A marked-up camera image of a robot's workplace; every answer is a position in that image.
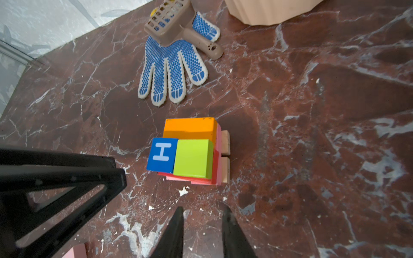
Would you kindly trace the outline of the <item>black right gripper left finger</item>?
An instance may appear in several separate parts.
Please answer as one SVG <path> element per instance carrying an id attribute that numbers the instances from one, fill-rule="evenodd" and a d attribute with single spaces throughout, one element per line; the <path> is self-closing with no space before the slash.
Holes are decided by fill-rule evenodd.
<path id="1" fill-rule="evenodd" d="M 175 210 L 150 258 L 182 258 L 184 237 L 183 207 Z"/>

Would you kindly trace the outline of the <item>blue letter cube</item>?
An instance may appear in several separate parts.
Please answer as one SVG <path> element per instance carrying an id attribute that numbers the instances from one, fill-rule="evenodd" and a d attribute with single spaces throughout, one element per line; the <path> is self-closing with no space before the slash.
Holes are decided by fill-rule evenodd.
<path id="1" fill-rule="evenodd" d="M 173 174 L 178 139 L 153 138 L 146 169 Z"/>

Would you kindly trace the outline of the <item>orange wood block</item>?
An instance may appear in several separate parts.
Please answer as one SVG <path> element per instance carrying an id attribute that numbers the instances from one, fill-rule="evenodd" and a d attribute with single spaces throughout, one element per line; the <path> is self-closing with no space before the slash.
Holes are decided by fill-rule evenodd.
<path id="1" fill-rule="evenodd" d="M 215 118 L 174 118 L 165 122 L 163 137 L 175 139 L 207 139 L 216 145 Z"/>

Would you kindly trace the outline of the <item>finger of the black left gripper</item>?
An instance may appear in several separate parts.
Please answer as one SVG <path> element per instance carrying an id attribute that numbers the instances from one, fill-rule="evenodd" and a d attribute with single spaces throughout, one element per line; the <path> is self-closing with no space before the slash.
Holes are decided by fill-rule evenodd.
<path id="1" fill-rule="evenodd" d="M 126 185 L 125 171 L 112 157 L 1 148 L 1 257 L 52 257 Z M 97 194 L 33 243 L 17 245 L 97 186 Z"/>

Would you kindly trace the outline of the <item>pink block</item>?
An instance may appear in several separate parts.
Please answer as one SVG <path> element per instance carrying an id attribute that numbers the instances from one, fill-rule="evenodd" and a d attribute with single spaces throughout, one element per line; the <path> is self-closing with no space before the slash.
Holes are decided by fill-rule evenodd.
<path id="1" fill-rule="evenodd" d="M 67 251 L 62 258 L 87 258 L 86 246 L 84 243 L 75 245 Z"/>
<path id="2" fill-rule="evenodd" d="M 217 125 L 216 133 L 216 147 L 214 150 L 214 162 L 213 162 L 213 177 L 210 180 L 203 178 L 193 178 L 193 177 L 179 177 L 179 176 L 166 176 L 166 180 L 169 181 L 189 181 L 191 184 L 196 185 L 208 185 L 208 186 L 220 186 L 222 183 L 222 136 L 221 136 L 221 126 Z"/>

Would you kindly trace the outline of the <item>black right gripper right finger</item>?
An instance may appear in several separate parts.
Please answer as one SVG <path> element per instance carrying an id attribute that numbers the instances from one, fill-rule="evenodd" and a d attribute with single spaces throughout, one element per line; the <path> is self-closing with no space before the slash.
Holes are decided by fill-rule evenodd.
<path id="1" fill-rule="evenodd" d="M 222 242 L 225 258 L 257 258 L 231 209 L 224 205 Z"/>

